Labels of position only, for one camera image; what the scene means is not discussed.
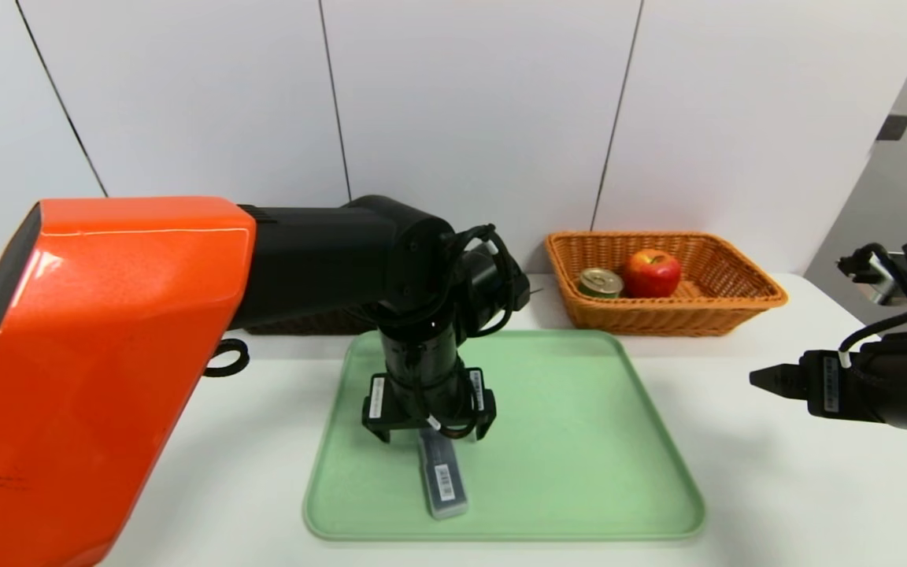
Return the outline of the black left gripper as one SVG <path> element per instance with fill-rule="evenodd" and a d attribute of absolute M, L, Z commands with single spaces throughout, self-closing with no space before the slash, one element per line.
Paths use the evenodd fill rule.
<path fill-rule="evenodd" d="M 381 345 L 385 369 L 373 374 L 363 401 L 364 428 L 382 443 L 411 428 L 485 438 L 497 417 L 494 392 L 482 369 L 465 366 L 453 327 L 431 327 L 424 336 L 384 332 Z"/>

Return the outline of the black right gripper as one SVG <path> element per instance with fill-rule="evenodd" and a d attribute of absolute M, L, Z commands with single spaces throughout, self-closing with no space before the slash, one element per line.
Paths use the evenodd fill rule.
<path fill-rule="evenodd" d="M 809 412 L 824 419 L 907 424 L 907 398 L 902 358 L 886 352 L 850 355 L 848 369 L 831 350 L 804 352 L 798 364 L 777 364 L 753 370 L 749 382 L 781 398 L 806 401 Z"/>

